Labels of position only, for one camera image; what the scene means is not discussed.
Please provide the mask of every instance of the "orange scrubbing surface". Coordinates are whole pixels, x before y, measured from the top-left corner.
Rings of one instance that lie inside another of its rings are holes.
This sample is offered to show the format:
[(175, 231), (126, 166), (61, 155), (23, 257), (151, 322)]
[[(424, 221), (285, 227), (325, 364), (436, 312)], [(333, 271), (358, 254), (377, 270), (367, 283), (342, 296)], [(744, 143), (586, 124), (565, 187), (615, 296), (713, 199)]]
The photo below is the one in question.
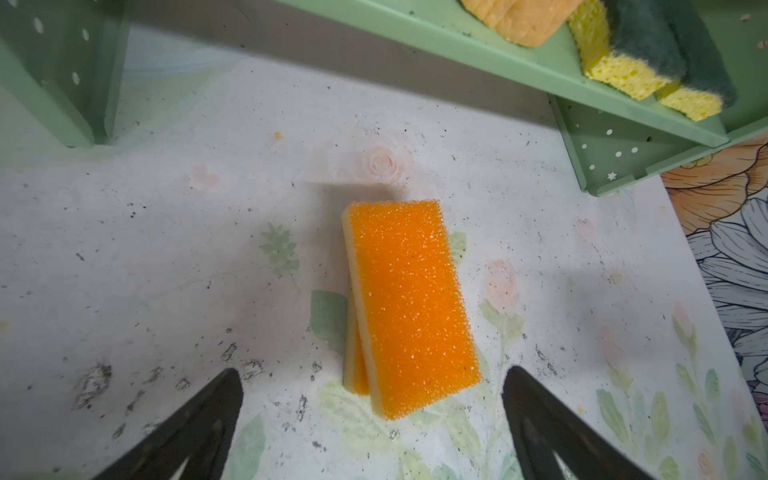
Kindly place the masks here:
[(344, 352), (344, 387), (357, 395), (368, 395), (366, 361), (362, 357), (360, 331), (357, 327), (355, 296), (349, 291), (346, 311), (346, 351)]
[(343, 214), (373, 411), (397, 419), (480, 379), (437, 200)]

